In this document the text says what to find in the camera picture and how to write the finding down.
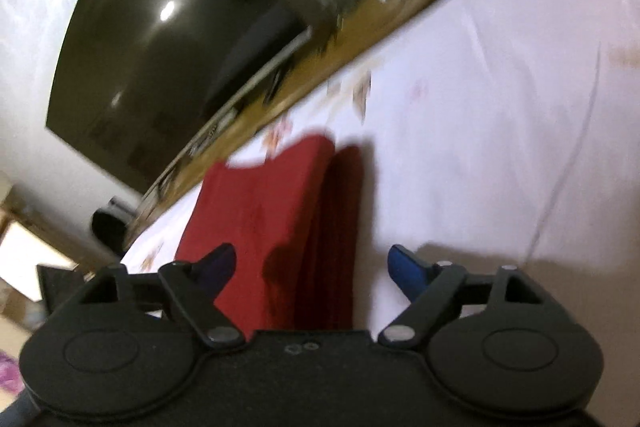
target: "bed sheet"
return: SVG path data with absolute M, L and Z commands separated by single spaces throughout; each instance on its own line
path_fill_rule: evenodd
M 230 160 L 321 131 L 367 172 L 354 323 L 407 305 L 394 243 L 489 272 L 517 264 L 596 336 L 590 406 L 640 418 L 640 0 L 441 0 L 335 74 Z M 172 260 L 199 187 L 133 244 L 132 272 Z

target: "wooden table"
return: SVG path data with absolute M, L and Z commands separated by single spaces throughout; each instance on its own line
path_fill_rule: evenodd
M 260 129 L 431 2 L 360 0 L 328 41 L 325 39 L 318 51 L 308 54 L 287 74 L 273 102 L 265 106 L 259 99 L 248 105 L 211 145 L 174 171 L 161 195 L 153 192 L 145 198 L 138 208 L 138 217 L 130 225 L 127 242 L 131 244 L 158 216 L 202 181 L 213 163 L 229 157 Z

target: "folded red cloth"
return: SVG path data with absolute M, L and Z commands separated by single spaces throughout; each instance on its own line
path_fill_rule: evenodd
M 213 165 L 176 259 L 222 243 L 238 256 L 216 306 L 249 336 L 258 329 L 349 329 L 362 185 L 356 146 L 335 153 L 308 136 L 264 165 Z

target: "television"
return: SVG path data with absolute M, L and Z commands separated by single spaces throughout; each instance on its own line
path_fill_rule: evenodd
M 78 0 L 47 128 L 144 193 L 309 35 L 281 0 Z

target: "purple fabric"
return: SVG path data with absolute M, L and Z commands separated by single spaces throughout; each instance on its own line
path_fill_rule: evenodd
M 18 361 L 4 351 L 0 351 L 0 388 L 14 395 L 24 389 Z

